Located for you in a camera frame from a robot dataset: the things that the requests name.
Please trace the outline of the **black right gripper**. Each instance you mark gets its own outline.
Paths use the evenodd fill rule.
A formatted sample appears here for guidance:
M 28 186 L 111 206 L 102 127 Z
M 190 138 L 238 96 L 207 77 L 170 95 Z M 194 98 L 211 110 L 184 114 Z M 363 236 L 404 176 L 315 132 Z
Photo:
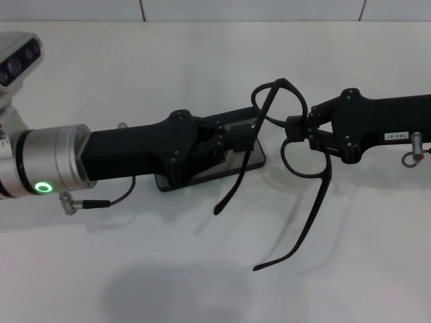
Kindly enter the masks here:
M 311 150 L 341 157 L 346 164 L 356 164 L 362 154 L 379 145 L 411 144 L 413 159 L 423 159 L 422 145 L 430 142 L 430 96 L 368 99 L 357 89 L 347 89 L 340 96 L 308 110 L 298 95 L 301 113 L 286 119 L 287 139 L 298 143 L 308 140 Z M 318 129 L 327 124 L 333 133 Z

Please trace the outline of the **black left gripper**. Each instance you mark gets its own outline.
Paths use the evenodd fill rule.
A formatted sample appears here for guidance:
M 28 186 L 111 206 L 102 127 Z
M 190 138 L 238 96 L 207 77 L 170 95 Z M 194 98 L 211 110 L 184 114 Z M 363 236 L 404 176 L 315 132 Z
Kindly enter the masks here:
M 82 151 L 84 169 L 90 180 L 159 174 L 184 184 L 202 125 L 201 117 L 177 110 L 155 124 L 94 131 Z

